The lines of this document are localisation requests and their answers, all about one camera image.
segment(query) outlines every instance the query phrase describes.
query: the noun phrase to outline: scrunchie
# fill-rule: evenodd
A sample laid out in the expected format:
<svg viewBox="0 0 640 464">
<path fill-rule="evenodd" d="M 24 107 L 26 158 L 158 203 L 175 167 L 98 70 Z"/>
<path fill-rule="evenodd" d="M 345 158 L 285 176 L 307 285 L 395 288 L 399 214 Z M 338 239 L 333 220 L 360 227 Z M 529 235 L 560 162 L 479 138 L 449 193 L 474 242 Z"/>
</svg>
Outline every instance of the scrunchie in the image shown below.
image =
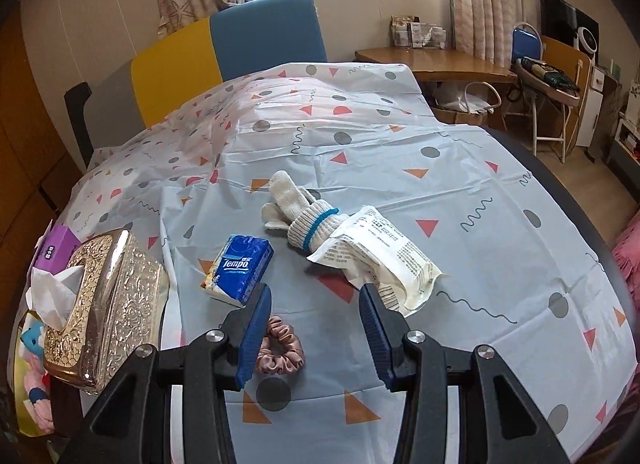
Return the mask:
<svg viewBox="0 0 640 464">
<path fill-rule="evenodd" d="M 284 353 L 274 356 L 271 352 L 271 338 L 282 345 Z M 255 369 L 264 374 L 293 374 L 305 364 L 305 352 L 300 339 L 293 333 L 293 327 L 282 323 L 280 316 L 271 316 L 267 323 L 267 335 L 262 338 Z"/>
</svg>

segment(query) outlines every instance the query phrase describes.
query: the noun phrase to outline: glove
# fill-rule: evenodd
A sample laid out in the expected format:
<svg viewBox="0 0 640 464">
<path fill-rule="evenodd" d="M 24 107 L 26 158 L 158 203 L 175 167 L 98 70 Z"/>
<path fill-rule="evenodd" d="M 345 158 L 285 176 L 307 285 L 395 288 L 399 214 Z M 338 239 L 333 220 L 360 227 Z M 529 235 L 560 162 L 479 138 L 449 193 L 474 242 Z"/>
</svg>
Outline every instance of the glove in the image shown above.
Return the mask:
<svg viewBox="0 0 640 464">
<path fill-rule="evenodd" d="M 324 200 L 316 200 L 302 187 L 296 187 L 286 171 L 274 173 L 269 180 L 269 192 L 276 203 L 262 207 L 264 227 L 271 231 L 286 231 L 294 247 L 312 253 L 347 219 L 337 208 Z"/>
</svg>

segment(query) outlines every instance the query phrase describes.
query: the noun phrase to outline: metal screw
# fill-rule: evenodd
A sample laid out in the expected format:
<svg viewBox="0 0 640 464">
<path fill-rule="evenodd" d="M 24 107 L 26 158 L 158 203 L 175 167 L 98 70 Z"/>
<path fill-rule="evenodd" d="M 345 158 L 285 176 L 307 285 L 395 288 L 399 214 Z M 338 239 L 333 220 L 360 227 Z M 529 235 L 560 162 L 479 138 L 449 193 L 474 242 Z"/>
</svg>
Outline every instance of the metal screw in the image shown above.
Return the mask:
<svg viewBox="0 0 640 464">
<path fill-rule="evenodd" d="M 406 338 L 412 343 L 422 343 L 427 339 L 427 336 L 419 330 L 409 330 L 409 332 L 406 333 Z"/>
<path fill-rule="evenodd" d="M 151 345 L 140 345 L 137 349 L 136 349 L 136 355 L 139 358 L 146 358 L 149 355 L 151 355 L 151 352 L 154 351 L 154 348 Z"/>
<path fill-rule="evenodd" d="M 478 347 L 478 355 L 482 359 L 492 359 L 495 355 L 495 350 L 492 349 L 489 345 L 480 345 Z"/>
<path fill-rule="evenodd" d="M 207 341 L 210 341 L 211 343 L 218 343 L 225 338 L 225 333 L 222 332 L 222 330 L 210 330 L 205 334 L 205 337 L 207 338 Z"/>
</svg>

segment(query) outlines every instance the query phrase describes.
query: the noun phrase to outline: purple box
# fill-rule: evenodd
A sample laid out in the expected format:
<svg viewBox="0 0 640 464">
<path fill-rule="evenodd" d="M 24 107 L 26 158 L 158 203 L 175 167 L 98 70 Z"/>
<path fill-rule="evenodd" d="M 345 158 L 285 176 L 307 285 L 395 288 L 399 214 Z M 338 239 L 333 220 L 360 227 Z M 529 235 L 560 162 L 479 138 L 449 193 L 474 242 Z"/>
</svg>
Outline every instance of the purple box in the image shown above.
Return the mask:
<svg viewBox="0 0 640 464">
<path fill-rule="evenodd" d="M 33 267 L 58 274 L 66 269 L 71 255 L 81 243 L 66 225 L 54 225 L 43 240 Z"/>
</svg>

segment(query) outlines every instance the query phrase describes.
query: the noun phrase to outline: ornate tissue box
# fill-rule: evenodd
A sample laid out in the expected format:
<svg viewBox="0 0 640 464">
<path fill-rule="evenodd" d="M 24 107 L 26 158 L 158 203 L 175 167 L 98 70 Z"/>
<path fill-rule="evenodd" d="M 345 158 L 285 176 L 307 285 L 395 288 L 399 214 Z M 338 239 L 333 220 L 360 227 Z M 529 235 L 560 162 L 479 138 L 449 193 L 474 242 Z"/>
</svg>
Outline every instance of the ornate tissue box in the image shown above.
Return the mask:
<svg viewBox="0 0 640 464">
<path fill-rule="evenodd" d="M 44 367 L 100 392 L 137 346 L 158 346 L 169 280 L 126 229 L 83 243 L 67 267 L 75 265 L 84 265 L 76 303 L 62 332 L 47 327 Z"/>
</svg>

